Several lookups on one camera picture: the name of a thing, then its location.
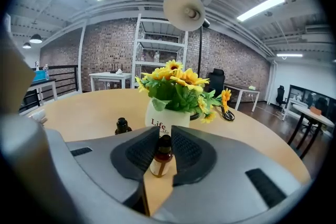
white wall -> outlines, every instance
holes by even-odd
[[[25,57],[25,62],[29,67],[35,67],[35,61],[40,61],[40,49],[24,49],[21,50]]]
[[[285,87],[283,99],[287,98],[290,85],[316,91],[336,99],[336,69],[335,66],[278,63],[276,80],[270,99],[273,104],[277,104],[277,89],[280,85]]]

black railing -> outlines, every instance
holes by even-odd
[[[55,84],[56,84],[56,91],[60,88],[63,87],[68,87],[68,86],[72,86],[74,85],[73,88],[71,89],[67,89],[65,91],[57,91],[57,96],[64,94],[66,92],[70,92],[70,91],[78,91],[78,79],[77,79],[77,68],[78,65],[67,65],[67,66],[50,66],[49,67],[49,76],[50,78],[56,79]],[[55,70],[60,70],[60,69],[73,69],[73,71],[68,72],[68,70],[63,70],[63,72],[61,73],[56,73]],[[66,81],[66,80],[75,80],[72,83],[66,83],[66,84],[59,84],[62,81]],[[44,88],[49,88],[46,90],[43,90],[41,93],[46,93],[46,92],[50,92],[50,94],[46,97],[43,97],[43,101],[45,100],[49,100],[54,98],[54,96],[52,95],[52,88],[51,86],[46,86]],[[20,112],[23,112],[25,110],[28,110],[30,108],[33,108],[35,106],[40,106],[40,100],[38,98],[38,93],[36,90],[34,91],[28,91],[26,96],[23,99],[23,103],[21,104],[21,107],[19,109]]]

table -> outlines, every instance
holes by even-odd
[[[41,89],[43,87],[46,86],[51,86],[52,87],[52,92],[54,95],[54,99],[55,101],[57,101],[57,91],[56,91],[56,84],[55,84],[56,79],[49,79],[49,80],[37,80],[34,81],[30,87],[28,88],[28,91],[34,91],[34,90],[38,90],[38,94],[40,95],[40,99],[41,99],[41,104],[44,105],[44,101],[43,101],[43,95],[42,95],[42,91]]]
[[[131,80],[132,79],[132,74],[131,73],[123,73],[123,74],[115,74],[115,73],[110,73],[110,72],[102,72],[102,73],[93,73],[89,74],[91,78],[91,91],[95,91],[95,85],[93,79],[99,79],[99,81],[104,81],[105,82],[105,90],[107,90],[107,82],[119,82],[121,81],[121,88],[125,89],[125,81],[126,79]]]
[[[259,98],[259,94],[260,94],[259,91],[251,90],[251,89],[249,89],[249,88],[246,87],[246,86],[240,86],[240,85],[235,85],[235,84],[228,84],[228,83],[225,83],[224,86],[239,91],[238,100],[237,100],[237,103],[236,103],[236,106],[235,106],[235,110],[238,110],[238,107],[239,107],[239,104],[240,104],[240,100],[242,99],[243,92],[252,92],[252,93],[256,93],[256,94],[257,94],[257,97],[256,97],[256,100],[255,100],[254,105],[253,105],[253,108],[252,108],[252,112],[254,112],[254,109],[256,108],[256,105],[257,105],[257,102],[258,102],[258,98]]]
[[[320,132],[320,130],[321,130],[321,126],[322,126],[322,124],[325,124],[326,126],[329,126],[329,127],[334,127],[334,124],[333,124],[329,119],[327,119],[326,117],[324,117],[324,116],[322,116],[322,115],[318,116],[318,115],[314,114],[314,113],[311,112],[308,108],[304,108],[304,107],[299,106],[299,105],[297,105],[297,104],[295,104],[295,105],[293,105],[293,106],[294,106],[295,109],[297,109],[298,111],[301,112],[301,117],[300,117],[300,119],[299,119],[298,124],[296,125],[296,128],[295,128],[295,130],[294,130],[292,136],[290,137],[290,139],[289,139],[289,141],[288,141],[288,145],[290,145],[290,144],[292,143],[292,141],[294,140],[294,138],[295,138],[295,136],[296,136],[298,130],[300,129],[300,126],[301,126],[301,124],[302,124],[302,121],[303,121],[303,118],[304,118],[305,115],[307,115],[307,116],[309,116],[309,117],[311,117],[311,118],[313,118],[314,120],[316,120],[316,121],[319,122],[319,124],[318,124],[318,126],[317,126],[317,128],[316,128],[316,130],[315,130],[315,132],[314,132],[314,134],[313,134],[313,137],[312,137],[311,140],[309,141],[309,144],[307,145],[307,147],[304,149],[304,151],[303,151],[302,154],[300,155],[300,158],[303,159],[304,156],[307,154],[308,150],[309,150],[309,149],[311,148],[311,146],[313,145],[313,143],[314,143],[314,141],[315,141],[317,135],[319,134],[319,132]],[[309,122],[309,125],[307,126],[307,130],[306,130],[306,132],[304,133],[304,135],[303,135],[301,141],[299,142],[298,146],[296,147],[297,150],[299,150],[300,147],[302,146],[304,140],[306,139],[306,137],[307,137],[308,134],[309,134],[309,131],[310,131],[312,125],[313,125],[313,122],[310,121],[310,122]]]
[[[290,106],[291,106],[292,103],[293,103],[293,104],[297,104],[297,105],[299,105],[299,106],[306,107],[306,108],[308,107],[308,105],[307,105],[306,103],[303,103],[303,102],[301,102],[301,101],[295,100],[294,98],[289,98],[289,99],[288,99],[287,109],[286,109],[285,114],[284,114],[284,116],[283,116],[283,118],[282,118],[283,121],[285,120],[285,117],[287,116],[288,111],[289,111]]]
[[[114,135],[120,117],[125,117],[129,126],[136,130],[145,127],[144,118],[149,100],[146,93],[139,93],[137,89],[102,90],[73,95],[44,106],[48,119],[44,126],[60,132],[66,142]],[[205,132],[211,130],[213,134],[242,141],[275,160],[301,183],[310,180],[309,173],[297,154],[272,130],[239,111],[235,112],[233,122],[223,120],[219,108],[215,111],[216,118],[212,123],[202,124],[197,119],[190,122],[190,128]],[[175,165],[173,159],[172,167],[162,178],[156,178],[149,170],[144,175],[151,214],[173,190]]]

white shelving unit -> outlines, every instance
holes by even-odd
[[[167,51],[176,53],[176,60],[183,49],[183,60],[182,64],[185,67],[186,55],[187,55],[187,45],[188,45],[188,32],[181,31],[171,25],[167,20],[157,20],[157,19],[145,19],[141,18],[141,13],[138,15],[138,21],[136,23],[137,27],[135,29],[134,47],[133,47],[133,60],[132,60],[132,88],[139,86],[135,81],[135,68],[139,66],[141,71],[141,66],[152,66],[152,67],[164,67],[165,63],[160,62],[148,62],[148,61],[137,61],[137,50],[140,46],[140,57],[142,55],[142,50],[155,50],[155,51]],[[143,30],[144,35],[160,35],[167,37],[174,37],[178,42],[170,42],[164,40],[154,40],[139,38],[139,29]],[[185,32],[183,43],[181,41],[181,35]]]

lamp shade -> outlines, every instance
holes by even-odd
[[[205,19],[201,0],[164,0],[163,11],[168,21],[182,31],[199,29]]]
[[[42,38],[39,34],[34,34],[31,36],[30,41],[31,43],[42,43]]]
[[[24,49],[30,49],[31,48],[31,45],[29,44],[29,42],[26,42],[23,44],[22,46]]]

